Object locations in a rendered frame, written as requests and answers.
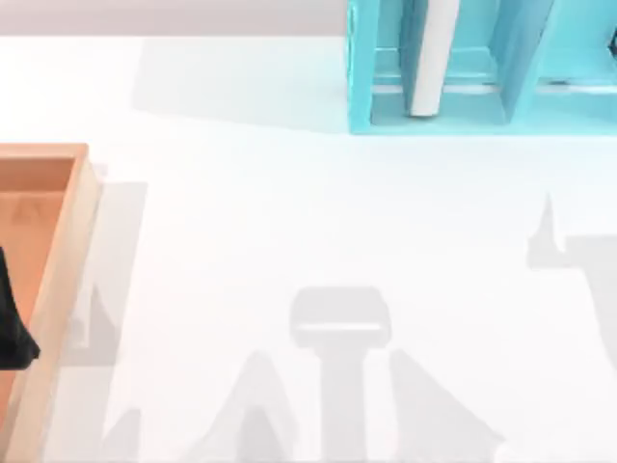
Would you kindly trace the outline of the salmon-coloured shallow box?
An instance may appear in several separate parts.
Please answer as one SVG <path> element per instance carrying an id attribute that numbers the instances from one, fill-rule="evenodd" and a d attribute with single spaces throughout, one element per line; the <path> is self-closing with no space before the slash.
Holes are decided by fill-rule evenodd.
<path id="1" fill-rule="evenodd" d="M 0 143 L 0 247 L 40 356 L 0 372 L 0 463 L 40 463 L 100 183 L 85 144 Z"/>

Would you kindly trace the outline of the light blue rack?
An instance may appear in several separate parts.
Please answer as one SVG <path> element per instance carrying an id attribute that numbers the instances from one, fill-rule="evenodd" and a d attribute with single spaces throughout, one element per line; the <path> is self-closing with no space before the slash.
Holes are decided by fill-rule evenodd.
<path id="1" fill-rule="evenodd" d="M 410 115 L 420 0 L 346 0 L 354 134 L 617 136 L 617 0 L 460 0 L 440 110 Z"/>

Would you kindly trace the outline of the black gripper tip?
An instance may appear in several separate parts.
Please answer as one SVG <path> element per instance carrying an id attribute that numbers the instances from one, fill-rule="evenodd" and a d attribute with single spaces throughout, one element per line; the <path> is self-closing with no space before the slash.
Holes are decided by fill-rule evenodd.
<path id="1" fill-rule="evenodd" d="M 25 370 L 39 356 L 40 347 L 18 313 L 4 249 L 0 247 L 0 370 Z"/>

